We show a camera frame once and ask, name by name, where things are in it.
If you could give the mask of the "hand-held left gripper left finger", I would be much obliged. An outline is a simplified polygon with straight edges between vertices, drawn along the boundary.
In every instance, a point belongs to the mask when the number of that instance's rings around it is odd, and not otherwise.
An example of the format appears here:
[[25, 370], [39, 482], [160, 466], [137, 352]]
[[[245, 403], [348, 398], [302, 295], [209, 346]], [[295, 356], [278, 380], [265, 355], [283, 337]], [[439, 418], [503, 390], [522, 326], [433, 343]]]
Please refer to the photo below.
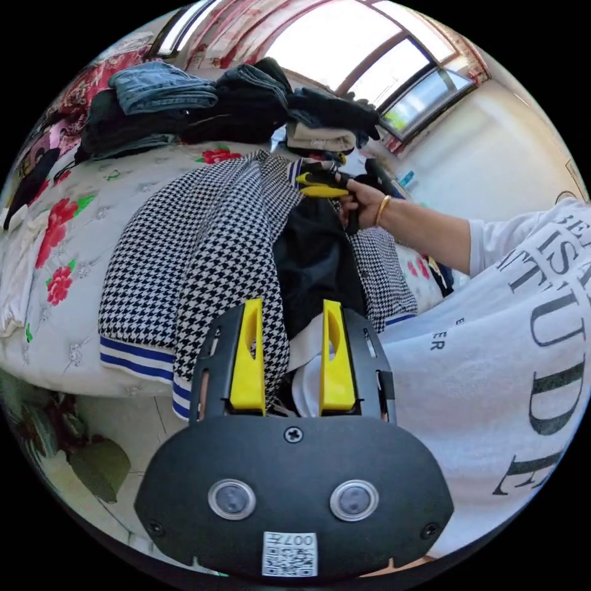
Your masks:
[[261, 298], [248, 300], [243, 306], [229, 402], [234, 412], [265, 414]]

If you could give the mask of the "person's right hand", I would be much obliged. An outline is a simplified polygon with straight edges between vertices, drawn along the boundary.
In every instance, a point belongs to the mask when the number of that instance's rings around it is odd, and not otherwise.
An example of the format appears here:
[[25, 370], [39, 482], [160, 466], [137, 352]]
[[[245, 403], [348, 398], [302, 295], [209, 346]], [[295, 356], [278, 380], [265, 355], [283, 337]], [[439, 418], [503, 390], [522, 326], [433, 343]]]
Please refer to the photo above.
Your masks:
[[348, 181], [347, 188], [356, 195], [359, 203], [353, 203], [351, 196], [340, 199], [339, 218], [342, 225], [346, 227], [350, 218], [357, 215], [360, 230], [373, 227], [385, 195], [380, 190], [354, 179]]

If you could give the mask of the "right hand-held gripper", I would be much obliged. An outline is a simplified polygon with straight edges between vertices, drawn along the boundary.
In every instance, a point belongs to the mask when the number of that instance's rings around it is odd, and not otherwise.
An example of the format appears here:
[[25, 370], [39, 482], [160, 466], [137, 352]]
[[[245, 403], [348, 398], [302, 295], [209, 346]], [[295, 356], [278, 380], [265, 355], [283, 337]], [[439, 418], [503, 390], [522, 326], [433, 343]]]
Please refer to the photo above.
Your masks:
[[295, 183], [311, 183], [312, 185], [299, 188], [301, 194], [310, 198], [340, 199], [351, 196], [353, 203], [358, 204], [358, 198], [347, 188], [350, 180], [348, 174], [337, 172], [333, 167], [325, 167], [321, 162], [312, 163], [312, 171], [306, 171], [295, 177]]

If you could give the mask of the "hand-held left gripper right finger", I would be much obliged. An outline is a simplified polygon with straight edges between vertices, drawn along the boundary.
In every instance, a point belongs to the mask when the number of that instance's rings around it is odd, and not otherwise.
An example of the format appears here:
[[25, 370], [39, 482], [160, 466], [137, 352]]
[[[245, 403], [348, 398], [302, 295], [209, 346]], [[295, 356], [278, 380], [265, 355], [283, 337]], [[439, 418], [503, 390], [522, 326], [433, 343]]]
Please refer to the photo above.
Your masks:
[[320, 414], [345, 414], [356, 404], [350, 347], [341, 304], [323, 301]]

